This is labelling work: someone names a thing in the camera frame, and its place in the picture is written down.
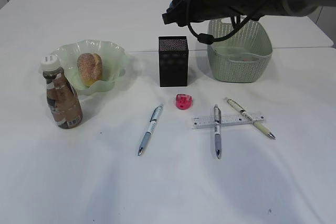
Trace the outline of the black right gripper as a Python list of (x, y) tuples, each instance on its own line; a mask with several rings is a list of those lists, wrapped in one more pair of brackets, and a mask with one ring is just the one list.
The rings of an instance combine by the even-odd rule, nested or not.
[(162, 19), (166, 25), (186, 26), (187, 13), (191, 23), (236, 16), (230, 0), (172, 0)]

